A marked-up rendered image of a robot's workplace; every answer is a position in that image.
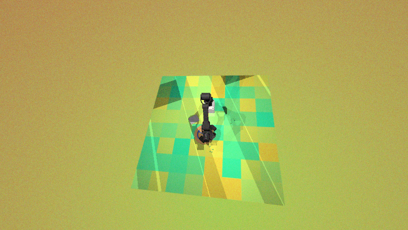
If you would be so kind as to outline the tan round bead board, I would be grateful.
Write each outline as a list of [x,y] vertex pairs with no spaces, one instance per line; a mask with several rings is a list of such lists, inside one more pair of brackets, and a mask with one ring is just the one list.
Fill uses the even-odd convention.
[[[210,140],[209,139],[209,142],[202,142],[202,141],[200,141],[199,139],[198,139],[198,137],[200,138],[200,136],[203,136],[203,134],[202,133],[200,133],[200,132],[198,132],[198,130],[200,131],[200,132],[202,132],[202,126],[199,126],[196,130],[195,130],[195,132],[194,132],[194,138],[195,138],[195,140],[198,142],[198,143],[200,143],[200,144],[203,144],[203,145],[205,145],[205,144],[208,144],[208,143],[210,143],[212,140]],[[197,137],[197,133],[198,133],[198,137]]]

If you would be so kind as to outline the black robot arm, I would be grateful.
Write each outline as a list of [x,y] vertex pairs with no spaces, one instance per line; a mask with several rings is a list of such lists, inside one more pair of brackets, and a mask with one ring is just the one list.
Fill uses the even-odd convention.
[[[204,100],[205,104],[203,104],[202,100]],[[208,110],[208,108],[212,106],[213,97],[211,97],[210,92],[201,93],[200,101],[202,103],[203,108],[203,122],[201,125],[201,133],[203,134],[203,142],[209,142],[210,140],[213,140],[216,136],[216,133],[212,132],[212,126],[210,125]]]

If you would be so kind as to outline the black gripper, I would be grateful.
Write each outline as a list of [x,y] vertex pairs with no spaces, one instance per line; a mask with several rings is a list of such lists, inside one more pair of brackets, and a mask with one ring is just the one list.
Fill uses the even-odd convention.
[[[211,132],[212,132],[212,130],[215,131],[216,129],[217,129],[217,128],[212,124],[212,125],[211,125]],[[204,143],[204,141],[203,141],[203,136],[202,136],[202,135],[199,137],[199,140]]]

